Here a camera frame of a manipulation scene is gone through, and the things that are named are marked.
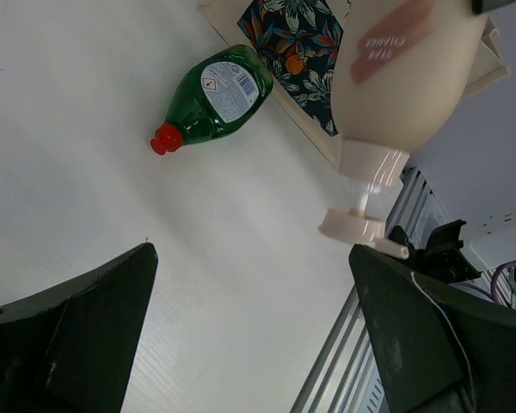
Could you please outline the beige cream bottle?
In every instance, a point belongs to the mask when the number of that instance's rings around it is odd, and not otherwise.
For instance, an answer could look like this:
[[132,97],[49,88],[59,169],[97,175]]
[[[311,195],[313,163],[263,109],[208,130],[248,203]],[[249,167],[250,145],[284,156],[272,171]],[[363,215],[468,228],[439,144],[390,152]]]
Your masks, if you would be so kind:
[[340,135],[337,170],[354,203],[331,208],[320,232],[399,259],[407,247],[385,236],[369,198],[399,179],[410,155],[448,120],[464,92],[486,24],[469,1],[355,1],[331,91]]

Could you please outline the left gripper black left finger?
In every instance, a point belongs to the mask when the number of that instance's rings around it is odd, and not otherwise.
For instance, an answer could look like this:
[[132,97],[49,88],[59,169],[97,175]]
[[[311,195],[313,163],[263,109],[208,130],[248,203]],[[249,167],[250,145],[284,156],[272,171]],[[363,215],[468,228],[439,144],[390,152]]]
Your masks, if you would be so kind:
[[0,412],[119,412],[156,273],[142,243],[0,306]]

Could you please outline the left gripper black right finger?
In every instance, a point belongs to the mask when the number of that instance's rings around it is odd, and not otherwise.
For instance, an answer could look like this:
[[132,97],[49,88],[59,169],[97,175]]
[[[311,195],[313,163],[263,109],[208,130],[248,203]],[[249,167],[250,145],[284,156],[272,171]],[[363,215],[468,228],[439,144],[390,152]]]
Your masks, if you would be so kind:
[[516,412],[516,310],[356,245],[349,266],[392,412]]

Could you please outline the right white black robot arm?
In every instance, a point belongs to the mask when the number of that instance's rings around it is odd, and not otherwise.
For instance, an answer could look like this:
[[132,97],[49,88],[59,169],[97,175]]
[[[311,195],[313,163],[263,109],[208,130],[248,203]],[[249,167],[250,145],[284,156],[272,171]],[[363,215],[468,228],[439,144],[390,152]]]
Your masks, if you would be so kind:
[[424,245],[413,242],[400,225],[389,239],[408,247],[410,257],[403,263],[421,274],[445,284],[474,280],[516,262],[516,213],[439,225],[427,234]]

